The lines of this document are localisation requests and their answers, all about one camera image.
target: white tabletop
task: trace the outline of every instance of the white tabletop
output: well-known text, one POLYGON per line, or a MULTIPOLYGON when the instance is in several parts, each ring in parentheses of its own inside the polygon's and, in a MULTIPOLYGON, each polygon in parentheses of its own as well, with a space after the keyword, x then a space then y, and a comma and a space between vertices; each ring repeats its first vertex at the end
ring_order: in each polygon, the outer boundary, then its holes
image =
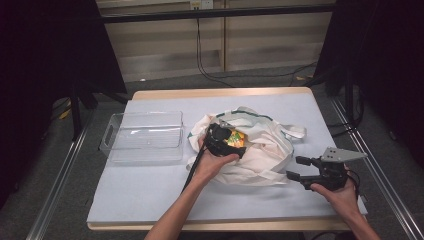
MULTIPOLYGON (((295 156, 319 157, 326 147, 335 146, 310 92, 130 101, 125 113, 150 111, 181 111, 183 113, 185 128, 183 159, 174 161, 172 164, 137 166, 116 166, 113 164, 113 159, 108 159, 87 219, 90 228, 102 229, 101 226, 107 226, 108 229, 110 227, 122 229, 122 226, 132 226, 132 228, 124 229, 134 229, 136 226, 136 229, 145 229, 137 228, 137 226, 150 226, 158 220, 180 194, 188 175, 185 162, 196 154, 186 139, 193 125, 207 113, 221 113, 239 106, 252 108, 260 114, 271 116, 282 124, 306 127, 307 137, 293 142, 295 156)), ((286 169, 302 175, 318 173, 316 168, 296 164, 294 160, 286 169)), ((366 214, 362 201, 359 201, 359 206, 361 212, 366 214)), ((290 219, 307 219, 308 221, 317 219, 318 221, 319 218, 337 219, 337 216, 322 196, 304 190, 300 183, 251 187, 212 181, 203 190, 188 220, 193 224, 205 222, 248 224, 249 222, 290 219)), ((208 229, 206 225, 202 226, 202 229, 208 229)), ((305 226, 304 229, 314 230, 314 226, 311 226, 312 228, 305 226)), ((228 224, 222 225, 217 230, 228 230, 227 227, 228 224)), ((346 229, 342 223, 337 227, 322 228, 346 229)))

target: wooden table edge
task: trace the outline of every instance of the wooden table edge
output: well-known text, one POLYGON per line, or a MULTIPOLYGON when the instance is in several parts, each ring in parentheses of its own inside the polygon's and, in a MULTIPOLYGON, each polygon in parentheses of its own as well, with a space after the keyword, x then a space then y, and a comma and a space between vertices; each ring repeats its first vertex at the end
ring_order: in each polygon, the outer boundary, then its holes
MULTIPOLYGON (((153 224, 143 223, 93 223, 87 222, 91 230, 120 231, 144 230, 148 231, 153 224)), ((255 222, 224 222, 224 223, 186 223, 183 231, 348 231, 350 228, 338 217, 290 218, 283 220, 267 220, 255 222)))
POLYGON ((224 96, 253 96, 273 94, 312 94, 307 87, 273 87, 273 88, 219 88, 219 89, 181 89, 181 90, 146 90, 137 91, 133 100, 224 97, 224 96))

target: canvas bag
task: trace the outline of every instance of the canvas bag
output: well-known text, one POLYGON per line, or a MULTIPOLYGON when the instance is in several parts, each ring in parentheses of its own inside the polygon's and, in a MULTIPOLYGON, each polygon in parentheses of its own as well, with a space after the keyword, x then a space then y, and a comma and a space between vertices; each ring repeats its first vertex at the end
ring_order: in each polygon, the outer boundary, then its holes
MULTIPOLYGON (((223 166, 215 177, 222 183, 250 186, 268 186, 289 182, 285 174, 279 173, 292 159, 291 138, 306 136, 304 127, 282 125, 272 118, 259 115, 247 107, 222 114, 207 114, 195 124, 188 140, 193 149, 199 152, 198 139, 205 134, 211 123, 230 124, 247 135, 246 153, 240 160, 223 166)), ((187 162, 190 170, 196 157, 187 162)))

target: cable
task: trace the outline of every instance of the cable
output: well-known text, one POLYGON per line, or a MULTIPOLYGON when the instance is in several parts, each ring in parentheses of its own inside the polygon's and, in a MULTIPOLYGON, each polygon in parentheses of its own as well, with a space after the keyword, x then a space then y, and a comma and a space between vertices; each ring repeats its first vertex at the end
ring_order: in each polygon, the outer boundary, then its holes
POLYGON ((232 88, 234 88, 234 86, 232 86, 232 85, 230 85, 230 84, 228 84, 226 82, 220 81, 218 79, 225 79, 225 78, 232 78, 232 77, 262 77, 262 78, 265 78, 265 77, 285 77, 285 76, 290 76, 290 75, 292 76, 292 79, 293 79, 294 74, 296 74, 296 73, 298 73, 298 72, 300 72, 300 71, 302 71, 302 70, 304 70, 304 69, 306 69, 308 67, 311 67, 311 66, 313 66, 314 64, 317 63, 317 62, 313 62, 313 63, 310 63, 308 65, 299 67, 299 68, 297 68, 293 72, 283 73, 283 74, 276 74, 276 75, 249 75, 249 74, 246 74, 246 75, 226 75, 226 76, 215 76, 215 75, 211 75, 210 73, 207 73, 206 70, 203 67, 203 62, 202 62, 202 45, 201 45, 201 37, 200 37, 200 23, 199 23, 199 19, 197 19, 197 48, 196 48, 196 56, 197 56, 197 68, 199 69, 200 73, 205 78, 207 78, 207 79, 209 79, 211 81, 222 83, 222 84, 227 85, 227 86, 232 87, 232 88))
POLYGON ((350 180, 352 180, 352 182, 353 182, 353 185, 355 185, 355 194, 356 194, 356 199, 358 199, 358 197, 359 197, 359 187, 361 186, 361 178, 359 177, 359 174, 358 173, 356 173, 355 171, 353 171, 353 170, 347 170, 348 172, 350 172, 350 173, 353 173, 355 176, 356 176, 356 180, 352 177, 352 176, 350 176, 350 175, 347 175, 347 177, 350 179, 350 180))
POLYGON ((219 82, 222 83, 228 87, 234 88, 234 86, 232 86, 231 84, 228 84, 226 82, 217 80, 215 78, 223 78, 223 77, 215 77, 212 75, 209 75, 205 69, 203 68, 203 63, 202 63, 202 44, 200 41, 200 24, 199 24, 199 19, 197 19, 197 48, 196 48, 196 57, 197 57, 197 68, 199 69, 200 73, 202 73, 202 75, 204 77, 206 77, 207 79, 214 81, 214 82, 219 82))
POLYGON ((334 234, 335 236, 337 236, 336 232, 322 232, 322 233, 318 233, 317 235, 315 235, 313 238, 311 238, 311 240, 316 240, 316 239, 318 239, 319 237, 321 237, 325 234, 334 234))
POLYGON ((299 68, 297 68, 296 70, 294 70, 294 71, 292 72, 292 74, 291 74, 291 81, 290 81, 289 87, 291 87, 291 86, 292 86, 292 84, 293 84, 293 82, 294 82, 294 75, 295 75, 296 73, 301 72, 301 71, 305 70, 305 69, 306 69, 306 68, 308 68, 308 67, 312 67, 312 66, 313 66, 313 65, 315 65, 316 63, 317 63, 317 62, 313 62, 313 63, 311 63, 311 64, 305 65, 305 66, 303 66, 303 67, 299 67, 299 68))
MULTIPOLYGON (((358 96, 358 100, 356 102, 355 110, 358 113, 358 118, 354 119, 352 123, 348 122, 348 123, 343 123, 343 124, 339 125, 340 127, 352 125, 352 127, 348 128, 348 129, 346 129, 342 132, 332 134, 331 136, 333 138, 340 137, 340 136, 344 135, 345 133, 348 133, 352 130, 355 130, 356 128, 358 128, 359 124, 362 122, 364 112, 365 112, 365 105, 364 105, 363 93, 362 93, 361 90, 359 90, 359 96, 358 96)), ((330 125, 327 125, 327 126, 328 127, 338 127, 337 124, 330 124, 330 125)))
MULTIPOLYGON (((205 139, 207 139, 209 137, 209 129, 207 129, 206 132, 207 133, 206 133, 205 139)), ((190 172, 188 174, 187 180, 184 184, 184 187, 183 187, 183 190, 181 191, 181 193, 184 192, 184 190, 186 189, 188 184, 191 182, 191 179, 193 178, 194 172, 196 171, 197 165, 199 165, 200 159, 202 158, 203 154, 206 151, 205 146, 206 146, 206 141, 203 141, 202 147, 200 147, 199 153, 196 156, 196 160, 194 160, 193 166, 191 166, 190 172)))
POLYGON ((320 75, 316 75, 315 74, 314 77, 311 80, 309 80, 308 82, 304 83, 302 86, 303 87, 309 87, 310 88, 310 87, 312 87, 314 85, 321 84, 321 83, 323 83, 325 81, 325 79, 328 76, 331 76, 331 74, 333 74, 339 68, 340 68, 339 65, 335 65, 335 66, 330 67, 329 69, 327 69, 324 73, 321 73, 320 75))

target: clear plastic container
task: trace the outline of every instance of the clear plastic container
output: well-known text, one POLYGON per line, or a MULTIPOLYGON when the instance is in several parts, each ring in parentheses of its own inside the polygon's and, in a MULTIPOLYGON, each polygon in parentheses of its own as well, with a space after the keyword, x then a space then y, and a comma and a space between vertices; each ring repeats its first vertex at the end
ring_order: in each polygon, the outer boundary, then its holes
POLYGON ((182 112, 112 115, 100 150, 113 162, 182 159, 182 112))

